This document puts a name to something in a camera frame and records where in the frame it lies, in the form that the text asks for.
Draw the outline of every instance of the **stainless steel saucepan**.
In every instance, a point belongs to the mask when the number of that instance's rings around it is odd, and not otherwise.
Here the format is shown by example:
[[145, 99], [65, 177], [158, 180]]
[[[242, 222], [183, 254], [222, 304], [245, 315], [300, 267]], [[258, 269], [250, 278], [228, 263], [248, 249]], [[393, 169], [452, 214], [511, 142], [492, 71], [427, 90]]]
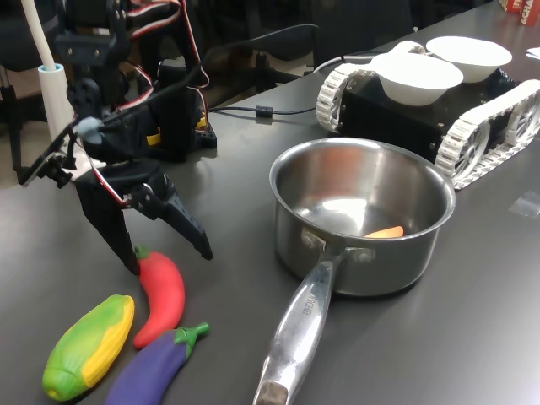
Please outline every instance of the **stainless steel saucepan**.
[[[288, 405], [309, 368], [332, 291], [370, 297], [411, 286], [451, 216], [451, 183], [405, 149], [355, 138], [298, 145], [270, 170], [278, 257], [304, 278], [270, 345], [254, 405]], [[402, 226], [403, 237], [371, 239]]]

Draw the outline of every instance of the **red box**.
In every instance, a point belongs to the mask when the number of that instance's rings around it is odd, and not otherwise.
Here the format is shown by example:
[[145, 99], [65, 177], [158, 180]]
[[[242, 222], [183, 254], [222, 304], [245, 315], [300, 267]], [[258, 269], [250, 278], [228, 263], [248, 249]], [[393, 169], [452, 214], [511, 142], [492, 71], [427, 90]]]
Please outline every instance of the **red box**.
[[501, 6], [507, 13], [521, 13], [521, 3], [523, 0], [499, 0]]
[[521, 0], [520, 23], [532, 27], [537, 23], [540, 13], [540, 0]]

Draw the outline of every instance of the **pot rim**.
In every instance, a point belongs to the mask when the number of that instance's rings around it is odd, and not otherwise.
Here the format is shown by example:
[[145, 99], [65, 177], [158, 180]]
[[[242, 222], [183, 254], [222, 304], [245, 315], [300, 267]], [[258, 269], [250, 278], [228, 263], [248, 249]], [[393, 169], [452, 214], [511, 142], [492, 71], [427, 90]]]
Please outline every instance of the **pot rim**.
[[[423, 165], [427, 171], [431, 173], [431, 175], [440, 182], [443, 188], [443, 193], [446, 196], [446, 211], [440, 217], [440, 219], [431, 225], [429, 228], [423, 229], [420, 232], [417, 232], [415, 234], [411, 235], [405, 235], [399, 238], [364, 238], [361, 236], [353, 236], [348, 234], [343, 234], [340, 232], [334, 232], [330, 231], [328, 229], [324, 229], [321, 226], [311, 222], [310, 220], [302, 217], [298, 213], [296, 213], [291, 207], [285, 203], [285, 201], [281, 198], [278, 186], [276, 184], [276, 180], [278, 177], [278, 173], [281, 170], [281, 168], [289, 162], [292, 158], [297, 157], [301, 155], [304, 151], [307, 149], [324, 149], [327, 145], [351, 145], [351, 146], [360, 146], [368, 149], [390, 149], [394, 152], [398, 152], [399, 154], [404, 154], [408, 156], [411, 159], [416, 160], [419, 164]], [[290, 148], [279, 155], [279, 157], [273, 162], [272, 168], [270, 169], [270, 187], [272, 188], [273, 195], [276, 197], [278, 202], [285, 208], [287, 211], [289, 211], [292, 215], [294, 215], [297, 219], [302, 221], [304, 224], [308, 224], [310, 227], [319, 230], [323, 233], [326, 233], [328, 235], [333, 235], [340, 238], [349, 238], [352, 240], [363, 240], [363, 241], [374, 241], [376, 240], [385, 242], [385, 241], [398, 241], [398, 240], [409, 240], [409, 239], [415, 239], [422, 235], [426, 235], [430, 232], [433, 232], [434, 230], [437, 230], [442, 224], [444, 224], [450, 216], [454, 212], [454, 208], [456, 207], [456, 192], [454, 191], [454, 187], [451, 184], [451, 181], [442, 175], [439, 170], [428, 160], [424, 159], [421, 156], [418, 156], [417, 154], [406, 150], [404, 148], [400, 148], [395, 145], [390, 145], [389, 143], [383, 143], [383, 142], [377, 142], [377, 141], [370, 141], [366, 139], [359, 139], [359, 138], [325, 138], [325, 139], [317, 139], [315, 141], [309, 141], [305, 143], [301, 143], [299, 145], [294, 146], [293, 148]]]

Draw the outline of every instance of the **white pole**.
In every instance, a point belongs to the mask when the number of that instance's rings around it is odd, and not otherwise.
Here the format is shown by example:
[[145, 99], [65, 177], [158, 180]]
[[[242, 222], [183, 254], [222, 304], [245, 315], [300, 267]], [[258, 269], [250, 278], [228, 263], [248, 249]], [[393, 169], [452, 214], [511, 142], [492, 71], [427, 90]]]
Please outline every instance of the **white pole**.
[[21, 2], [23, 4], [26, 20], [30, 26], [30, 32], [34, 37], [35, 46], [40, 53], [41, 63], [45, 66], [45, 70], [57, 70], [54, 59], [52, 58], [51, 49], [49, 48], [49, 44], [47, 44], [47, 39], [43, 32], [43, 27], [41, 27], [40, 17], [37, 14], [34, 0], [21, 0]]
[[60, 64], [56, 65], [56, 70], [45, 70], [44, 66], [40, 66], [37, 70], [40, 74], [41, 95], [49, 133], [51, 139], [54, 139], [69, 122], [73, 121], [73, 107], [66, 95], [68, 80], [64, 66]]

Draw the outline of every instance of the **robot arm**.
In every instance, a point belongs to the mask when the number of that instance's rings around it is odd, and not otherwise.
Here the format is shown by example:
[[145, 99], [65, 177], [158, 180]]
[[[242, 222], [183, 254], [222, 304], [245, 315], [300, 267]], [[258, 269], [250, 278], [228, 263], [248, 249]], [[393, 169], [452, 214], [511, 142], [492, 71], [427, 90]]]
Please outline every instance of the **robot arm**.
[[[164, 21], [175, 26], [176, 35], [185, 35], [189, 20], [181, 24], [183, 6], [183, 2], [176, 0], [146, 6], [134, 0], [57, 0], [60, 34], [56, 45], [62, 60], [73, 67], [74, 80], [67, 97], [76, 119], [19, 181], [27, 185], [36, 176], [47, 176], [59, 188], [64, 187], [72, 178], [66, 169], [73, 166], [73, 149], [77, 145], [84, 148], [89, 158], [107, 164], [97, 169], [90, 160], [92, 170], [81, 175], [75, 186], [84, 215], [135, 274], [139, 271], [138, 263], [124, 222], [124, 209], [134, 208], [150, 219], [163, 219], [204, 258], [213, 257], [204, 229], [181, 204], [168, 176], [157, 162], [141, 160], [160, 156], [147, 142], [147, 136], [154, 135], [152, 131], [158, 127], [166, 147], [162, 152], [175, 160], [183, 160], [197, 146], [215, 148], [215, 136], [196, 129], [200, 114], [196, 105], [198, 94], [183, 89], [175, 94], [175, 103], [148, 103], [131, 113], [128, 108], [135, 103], [125, 103], [127, 81], [119, 68], [127, 60], [132, 41], [160, 28]], [[157, 24], [151, 22], [156, 18]], [[183, 51], [188, 66], [193, 60], [198, 62], [198, 54], [192, 49]], [[168, 69], [166, 78], [186, 76], [186, 69], [178, 68], [172, 75]], [[153, 91], [170, 84], [165, 78], [156, 84], [149, 82]], [[126, 105], [121, 118], [111, 119], [121, 105]], [[201, 135], [205, 143], [197, 141]], [[67, 139], [65, 153], [62, 148]]]

